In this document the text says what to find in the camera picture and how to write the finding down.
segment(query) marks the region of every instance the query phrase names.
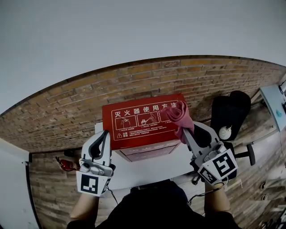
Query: black shirt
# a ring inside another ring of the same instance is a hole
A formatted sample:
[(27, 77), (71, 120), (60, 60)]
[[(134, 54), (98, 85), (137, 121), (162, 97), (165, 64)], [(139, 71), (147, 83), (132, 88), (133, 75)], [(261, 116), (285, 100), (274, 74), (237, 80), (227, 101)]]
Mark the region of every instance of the black shirt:
[[(152, 189), (130, 193), (97, 228), (239, 228), (228, 212), (215, 212), (206, 217), (195, 213), (188, 206), (185, 194), (179, 192), (177, 189)], [(86, 221), (72, 221), (67, 226), (67, 229), (81, 228), (95, 226)]]

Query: black sleeve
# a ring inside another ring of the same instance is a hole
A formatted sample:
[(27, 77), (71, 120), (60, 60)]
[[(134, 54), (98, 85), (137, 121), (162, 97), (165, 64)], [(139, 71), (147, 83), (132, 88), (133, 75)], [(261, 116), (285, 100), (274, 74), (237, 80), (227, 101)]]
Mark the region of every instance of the black sleeve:
[(67, 229), (95, 229), (95, 226), (83, 220), (75, 220), (69, 222)]
[(212, 214), (206, 215), (206, 219), (210, 225), (214, 225), (214, 223), (219, 226), (220, 229), (239, 229), (238, 225), (233, 219), (231, 213), (228, 212), (215, 212)]

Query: brick wall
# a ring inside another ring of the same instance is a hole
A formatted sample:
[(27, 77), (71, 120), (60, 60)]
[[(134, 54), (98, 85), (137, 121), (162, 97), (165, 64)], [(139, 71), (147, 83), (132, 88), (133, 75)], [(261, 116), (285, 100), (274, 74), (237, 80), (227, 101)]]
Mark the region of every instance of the brick wall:
[(210, 118), (215, 96), (250, 97), (279, 82), (286, 68), (225, 56), (180, 56), (120, 64), (70, 78), (11, 107), (0, 137), (30, 152), (81, 147), (101, 121), (101, 107), (137, 98), (183, 93), (196, 121)]

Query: forearm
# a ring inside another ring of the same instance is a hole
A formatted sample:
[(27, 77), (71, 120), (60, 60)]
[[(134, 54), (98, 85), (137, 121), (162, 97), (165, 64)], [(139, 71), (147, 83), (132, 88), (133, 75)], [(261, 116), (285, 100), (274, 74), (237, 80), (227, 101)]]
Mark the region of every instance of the forearm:
[[(219, 188), (221, 186), (222, 184), (211, 186), (210, 184), (205, 182), (206, 192), (214, 190), (215, 188)], [(205, 213), (207, 215), (208, 213), (212, 212), (230, 213), (230, 203), (223, 188), (215, 192), (211, 192), (205, 196)]]
[(97, 218), (98, 202), (99, 197), (84, 193), (81, 194), (70, 214), (71, 221), (86, 220), (95, 223)]

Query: person's left arm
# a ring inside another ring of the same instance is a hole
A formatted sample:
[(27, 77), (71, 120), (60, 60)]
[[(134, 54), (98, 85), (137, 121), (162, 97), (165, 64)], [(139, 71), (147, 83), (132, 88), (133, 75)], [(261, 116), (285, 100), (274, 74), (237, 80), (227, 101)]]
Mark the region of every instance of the person's left arm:
[(94, 225), (97, 219), (98, 202), (99, 197), (82, 193), (70, 214), (71, 221), (81, 220)]

